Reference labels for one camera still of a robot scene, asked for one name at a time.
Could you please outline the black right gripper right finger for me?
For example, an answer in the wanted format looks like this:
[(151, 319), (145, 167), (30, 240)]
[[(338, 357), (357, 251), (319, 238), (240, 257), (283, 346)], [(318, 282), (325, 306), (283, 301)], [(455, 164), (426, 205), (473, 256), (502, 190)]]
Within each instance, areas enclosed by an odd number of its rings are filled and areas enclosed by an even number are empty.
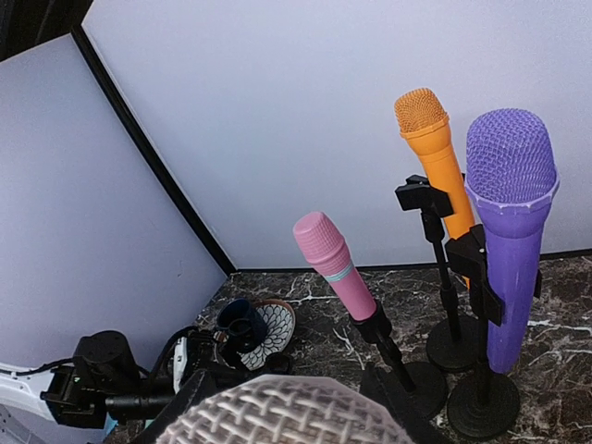
[(396, 377), (390, 376), (382, 367), (376, 367), (372, 363), (366, 365), (362, 373), (360, 393), (385, 407), (413, 443), (452, 444), (448, 437), (420, 416)]

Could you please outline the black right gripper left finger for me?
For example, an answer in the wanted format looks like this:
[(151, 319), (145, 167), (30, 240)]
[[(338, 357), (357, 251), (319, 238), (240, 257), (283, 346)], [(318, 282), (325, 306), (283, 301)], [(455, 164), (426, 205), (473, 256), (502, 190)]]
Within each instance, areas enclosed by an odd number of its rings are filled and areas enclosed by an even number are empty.
[(174, 399), (138, 436), (138, 444), (152, 444), (167, 427), (192, 406), (216, 394), (216, 382), (207, 370), (199, 370), (185, 383)]

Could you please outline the beige microphone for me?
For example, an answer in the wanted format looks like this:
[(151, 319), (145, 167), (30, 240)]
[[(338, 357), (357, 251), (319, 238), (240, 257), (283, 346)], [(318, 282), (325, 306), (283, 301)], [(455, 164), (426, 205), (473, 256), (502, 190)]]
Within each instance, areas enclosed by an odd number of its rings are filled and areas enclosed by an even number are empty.
[(323, 376), (259, 376), (181, 414), (158, 443), (412, 443), (388, 410)]

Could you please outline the black stand of purple microphone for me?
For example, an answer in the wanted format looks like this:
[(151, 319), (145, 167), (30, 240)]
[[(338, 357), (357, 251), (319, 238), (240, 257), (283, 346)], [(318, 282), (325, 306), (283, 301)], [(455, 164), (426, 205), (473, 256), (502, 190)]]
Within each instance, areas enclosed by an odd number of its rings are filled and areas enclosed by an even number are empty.
[(446, 243), (450, 268), (470, 281), (469, 297), (477, 316), (474, 372), (462, 379), (448, 400), (450, 426), (465, 438), (486, 441), (508, 431), (520, 412), (520, 394), (513, 381), (491, 370), (487, 356), (489, 325), (501, 325), (506, 302), (491, 288), (487, 274), (486, 235), (481, 224)]

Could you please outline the purple microphone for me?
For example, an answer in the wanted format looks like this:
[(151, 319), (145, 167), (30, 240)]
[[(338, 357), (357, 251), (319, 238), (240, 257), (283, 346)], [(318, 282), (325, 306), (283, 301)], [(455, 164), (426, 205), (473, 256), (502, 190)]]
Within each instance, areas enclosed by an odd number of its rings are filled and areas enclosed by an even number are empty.
[(501, 322), (488, 327), (487, 358), (498, 374), (510, 372), (521, 354), (559, 186), (549, 133), (536, 114), (501, 108), (470, 125), (465, 189), (485, 231), (487, 280), (504, 302)]

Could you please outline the orange microphone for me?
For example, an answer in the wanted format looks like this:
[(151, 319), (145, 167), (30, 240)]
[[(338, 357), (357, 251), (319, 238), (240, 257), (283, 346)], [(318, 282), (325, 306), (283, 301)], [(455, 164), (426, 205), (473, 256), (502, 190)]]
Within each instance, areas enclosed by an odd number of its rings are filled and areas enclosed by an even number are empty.
[(449, 115), (428, 88), (407, 92), (394, 104), (400, 135), (418, 156), (430, 184), (448, 194), (453, 214), (444, 218), (452, 239), (475, 224), (464, 179), (452, 146)]

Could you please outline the black stand of blue microphone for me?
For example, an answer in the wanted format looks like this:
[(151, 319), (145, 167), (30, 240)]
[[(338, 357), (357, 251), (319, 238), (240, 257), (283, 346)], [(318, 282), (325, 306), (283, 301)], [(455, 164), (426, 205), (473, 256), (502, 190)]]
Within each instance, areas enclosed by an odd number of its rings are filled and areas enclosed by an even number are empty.
[(226, 363), (235, 368), (242, 368), (241, 356), (254, 351), (262, 342), (256, 324), (247, 318), (232, 321), (228, 327), (227, 340), (221, 348), (221, 355)]

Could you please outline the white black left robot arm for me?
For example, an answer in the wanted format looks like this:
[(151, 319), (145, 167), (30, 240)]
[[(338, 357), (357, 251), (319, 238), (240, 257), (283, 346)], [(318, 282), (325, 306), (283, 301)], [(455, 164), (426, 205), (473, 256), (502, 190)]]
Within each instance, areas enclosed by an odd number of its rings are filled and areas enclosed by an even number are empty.
[(74, 428), (154, 420), (180, 391), (187, 365), (185, 338), (147, 371), (123, 333), (104, 330), (81, 338), (70, 358), (36, 369), (2, 364), (1, 406)]

